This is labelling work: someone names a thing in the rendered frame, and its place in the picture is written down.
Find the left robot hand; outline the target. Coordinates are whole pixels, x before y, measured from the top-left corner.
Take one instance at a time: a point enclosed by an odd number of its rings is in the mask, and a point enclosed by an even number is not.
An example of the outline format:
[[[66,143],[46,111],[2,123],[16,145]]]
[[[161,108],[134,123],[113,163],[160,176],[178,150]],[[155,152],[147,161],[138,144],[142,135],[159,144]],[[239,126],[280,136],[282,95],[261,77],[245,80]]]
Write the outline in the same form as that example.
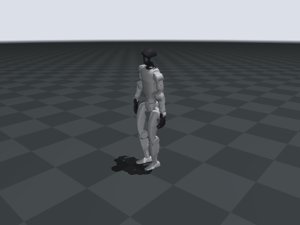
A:
[[[162,114],[160,114],[160,123],[157,125],[157,128],[158,129],[160,129],[160,128],[162,128],[164,125],[165,125],[165,118],[166,118],[166,116],[165,117],[163,117],[163,115]],[[159,127],[158,127],[159,126]]]

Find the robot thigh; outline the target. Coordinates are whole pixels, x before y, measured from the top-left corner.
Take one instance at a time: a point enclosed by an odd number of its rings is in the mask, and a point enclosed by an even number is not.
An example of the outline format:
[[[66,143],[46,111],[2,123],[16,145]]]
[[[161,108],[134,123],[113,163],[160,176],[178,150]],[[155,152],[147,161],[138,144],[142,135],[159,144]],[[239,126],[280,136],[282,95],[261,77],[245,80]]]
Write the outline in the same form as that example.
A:
[[[155,141],[155,138],[159,138],[156,136],[158,125],[157,119],[160,119],[160,112],[158,107],[154,107],[153,111],[150,112],[147,128],[148,137],[152,144]]]
[[[136,128],[139,136],[145,139],[148,136],[148,132],[143,129],[146,121],[146,113],[148,112],[145,108],[145,102],[141,103],[138,107],[136,114]]]

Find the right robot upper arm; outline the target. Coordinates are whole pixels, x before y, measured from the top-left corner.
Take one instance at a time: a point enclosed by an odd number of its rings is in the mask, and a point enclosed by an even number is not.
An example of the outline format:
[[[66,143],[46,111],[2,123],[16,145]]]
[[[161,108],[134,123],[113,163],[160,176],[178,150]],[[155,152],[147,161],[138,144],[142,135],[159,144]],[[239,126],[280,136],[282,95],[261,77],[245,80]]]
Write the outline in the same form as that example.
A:
[[[142,79],[141,79],[141,68],[142,68],[142,66],[144,66],[144,65],[140,65],[140,66],[138,67],[138,70],[139,70],[139,78],[140,78],[140,80],[137,82],[137,86],[138,86],[139,88],[143,88],[143,85],[142,85]]]

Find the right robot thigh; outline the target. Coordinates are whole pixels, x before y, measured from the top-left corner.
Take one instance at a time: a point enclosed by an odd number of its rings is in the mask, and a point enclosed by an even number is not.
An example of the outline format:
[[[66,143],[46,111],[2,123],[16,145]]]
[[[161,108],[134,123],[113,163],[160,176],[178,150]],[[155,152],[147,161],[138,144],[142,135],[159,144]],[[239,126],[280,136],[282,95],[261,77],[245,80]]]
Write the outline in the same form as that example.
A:
[[[145,102],[141,103],[138,107],[136,114],[136,128],[139,136],[145,139],[148,136],[148,132],[143,129],[146,121],[146,113],[148,112],[145,108]]]

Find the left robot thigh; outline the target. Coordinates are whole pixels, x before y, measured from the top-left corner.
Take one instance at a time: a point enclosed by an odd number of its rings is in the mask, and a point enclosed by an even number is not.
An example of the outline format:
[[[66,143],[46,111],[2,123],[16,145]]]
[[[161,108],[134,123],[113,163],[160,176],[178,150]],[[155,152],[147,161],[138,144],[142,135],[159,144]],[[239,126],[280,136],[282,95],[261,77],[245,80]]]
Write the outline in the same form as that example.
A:
[[[158,107],[154,107],[153,111],[150,112],[147,128],[148,137],[152,144],[155,141],[155,138],[159,138],[156,136],[158,125],[157,119],[160,119],[160,112]]]

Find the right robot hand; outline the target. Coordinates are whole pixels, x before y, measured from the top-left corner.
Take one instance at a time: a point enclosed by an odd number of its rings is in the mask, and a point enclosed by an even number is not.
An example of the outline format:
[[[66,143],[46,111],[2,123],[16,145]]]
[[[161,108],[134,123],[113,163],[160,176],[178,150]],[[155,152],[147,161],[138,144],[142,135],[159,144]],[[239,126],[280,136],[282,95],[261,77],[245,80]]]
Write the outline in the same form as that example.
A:
[[[137,99],[135,98],[135,99],[134,99],[134,112],[135,112],[135,114],[137,114],[138,103],[139,103],[139,101],[137,102]]]

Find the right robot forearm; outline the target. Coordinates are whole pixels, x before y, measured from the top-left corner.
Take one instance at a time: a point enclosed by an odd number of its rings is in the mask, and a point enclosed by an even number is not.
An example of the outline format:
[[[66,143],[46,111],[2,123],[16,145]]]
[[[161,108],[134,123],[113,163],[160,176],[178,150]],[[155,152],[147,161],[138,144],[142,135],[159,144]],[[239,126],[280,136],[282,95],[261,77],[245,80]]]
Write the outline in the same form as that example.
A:
[[[135,97],[134,97],[134,99],[136,98],[137,99],[137,102],[139,101],[139,98],[140,98],[140,95],[141,95],[141,92],[142,92],[142,88],[139,88],[138,86],[137,86],[137,88],[136,88],[136,92],[135,92]],[[133,100],[134,100],[133,99]]]

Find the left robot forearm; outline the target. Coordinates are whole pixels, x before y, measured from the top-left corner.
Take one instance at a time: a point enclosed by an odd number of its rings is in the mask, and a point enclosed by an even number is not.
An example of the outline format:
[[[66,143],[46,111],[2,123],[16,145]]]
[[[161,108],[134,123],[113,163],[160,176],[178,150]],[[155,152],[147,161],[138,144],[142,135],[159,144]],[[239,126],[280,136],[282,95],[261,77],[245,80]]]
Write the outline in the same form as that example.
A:
[[[159,112],[160,114],[163,115],[163,117],[166,116],[166,112],[165,112],[165,96],[164,94],[161,94],[161,100],[158,101],[159,104]]]

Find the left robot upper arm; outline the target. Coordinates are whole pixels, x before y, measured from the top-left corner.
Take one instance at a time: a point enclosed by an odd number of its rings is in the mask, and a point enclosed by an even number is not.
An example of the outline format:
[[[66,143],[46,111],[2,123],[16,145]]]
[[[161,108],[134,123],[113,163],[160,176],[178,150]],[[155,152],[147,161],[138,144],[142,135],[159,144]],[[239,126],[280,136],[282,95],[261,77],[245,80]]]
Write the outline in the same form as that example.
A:
[[[161,100],[161,94],[164,94],[164,85],[163,85],[163,75],[156,71],[153,73],[153,79],[156,82],[158,93],[156,94],[156,99]]]

